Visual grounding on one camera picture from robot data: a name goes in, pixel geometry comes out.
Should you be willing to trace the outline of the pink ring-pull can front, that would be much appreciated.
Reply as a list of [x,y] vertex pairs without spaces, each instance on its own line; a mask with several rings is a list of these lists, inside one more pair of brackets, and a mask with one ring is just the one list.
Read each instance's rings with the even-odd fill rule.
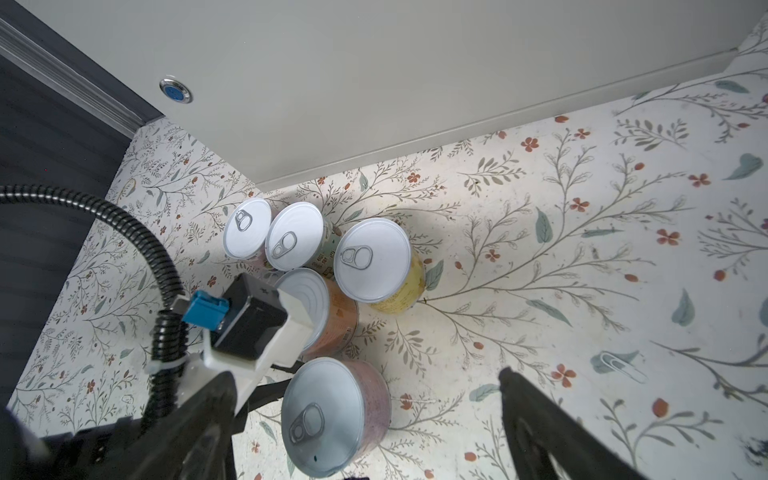
[[391,422],[382,375],[361,360],[317,358],[290,380],[281,405],[283,444],[303,474],[326,478],[375,449]]

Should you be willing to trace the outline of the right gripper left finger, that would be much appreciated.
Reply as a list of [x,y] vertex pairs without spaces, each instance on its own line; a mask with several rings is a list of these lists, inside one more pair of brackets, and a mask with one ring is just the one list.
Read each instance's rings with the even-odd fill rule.
[[116,458],[103,479],[234,479],[230,454],[237,390],[224,372]]

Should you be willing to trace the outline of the salmon label can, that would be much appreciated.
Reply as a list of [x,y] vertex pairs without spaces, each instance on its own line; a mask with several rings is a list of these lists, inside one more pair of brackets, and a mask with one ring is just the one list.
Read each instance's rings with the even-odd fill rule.
[[349,344],[359,321],[357,303],[339,286],[309,268],[286,273],[276,288],[298,299],[314,331],[302,351],[303,361],[339,355]]

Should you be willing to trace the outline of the pink label can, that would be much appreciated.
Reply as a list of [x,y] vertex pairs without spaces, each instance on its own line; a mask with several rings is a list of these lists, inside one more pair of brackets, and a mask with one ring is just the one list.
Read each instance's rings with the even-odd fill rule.
[[262,198],[250,198],[229,216],[223,232],[223,248],[228,258],[255,264],[265,253],[265,241],[274,212]]

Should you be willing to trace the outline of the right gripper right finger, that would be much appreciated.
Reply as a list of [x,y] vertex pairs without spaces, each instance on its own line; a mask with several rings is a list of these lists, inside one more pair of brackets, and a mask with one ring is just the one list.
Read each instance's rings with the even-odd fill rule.
[[499,373],[502,420],[520,479],[641,479],[587,430],[509,367]]

